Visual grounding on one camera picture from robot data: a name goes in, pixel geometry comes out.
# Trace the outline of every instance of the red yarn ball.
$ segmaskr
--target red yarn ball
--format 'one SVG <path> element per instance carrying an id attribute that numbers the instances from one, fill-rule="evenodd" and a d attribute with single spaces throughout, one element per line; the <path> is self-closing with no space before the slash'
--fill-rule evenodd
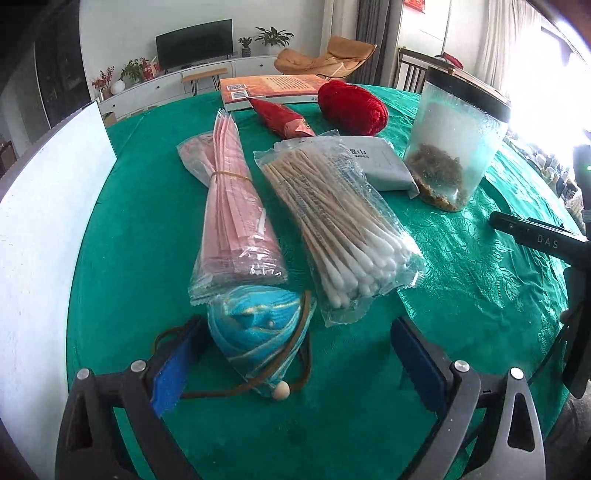
<path id="1" fill-rule="evenodd" d="M 374 136 L 388 124 L 388 109 L 383 101 L 366 89 L 332 80 L 318 90 L 322 115 L 351 135 Z"/>

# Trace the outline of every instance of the television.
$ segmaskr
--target television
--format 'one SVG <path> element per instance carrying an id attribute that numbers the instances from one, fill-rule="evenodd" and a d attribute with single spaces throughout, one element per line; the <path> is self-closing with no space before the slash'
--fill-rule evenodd
<path id="1" fill-rule="evenodd" d="M 174 30 L 156 37 L 158 62 L 163 70 L 234 52 L 232 20 L 219 20 Z"/>

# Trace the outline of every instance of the white board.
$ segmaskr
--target white board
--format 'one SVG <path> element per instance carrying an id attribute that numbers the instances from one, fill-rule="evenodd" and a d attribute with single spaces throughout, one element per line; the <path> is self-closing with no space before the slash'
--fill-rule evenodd
<path id="1" fill-rule="evenodd" d="M 116 157 L 96 103 L 30 150 L 0 179 L 0 418 L 33 471 L 53 479 L 72 278 Z"/>

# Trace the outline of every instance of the black jar lid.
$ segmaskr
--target black jar lid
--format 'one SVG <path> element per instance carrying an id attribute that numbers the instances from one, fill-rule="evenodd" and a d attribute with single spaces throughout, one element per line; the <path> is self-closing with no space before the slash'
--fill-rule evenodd
<path id="1" fill-rule="evenodd" d="M 511 107 L 485 90 L 478 88 L 459 77 L 429 67 L 427 70 L 426 81 L 439 87 L 441 90 L 451 93 L 453 96 L 474 105 L 501 122 L 509 122 L 509 118 L 511 117 Z"/>

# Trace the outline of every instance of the curtain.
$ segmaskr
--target curtain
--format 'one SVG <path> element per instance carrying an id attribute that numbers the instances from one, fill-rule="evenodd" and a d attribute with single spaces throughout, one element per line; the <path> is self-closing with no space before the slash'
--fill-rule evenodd
<path id="1" fill-rule="evenodd" d="M 377 45 L 374 54 L 349 77 L 352 83 L 377 85 L 388 41 L 391 0 L 359 0 L 356 39 Z"/>
<path id="2" fill-rule="evenodd" d="M 355 39 L 358 0 L 324 0 L 320 55 L 326 53 L 331 36 Z"/>
<path id="3" fill-rule="evenodd" d="M 525 0 L 489 0 L 488 27 L 476 77 L 506 91 L 511 54 L 521 34 L 529 28 L 541 28 L 542 16 Z"/>

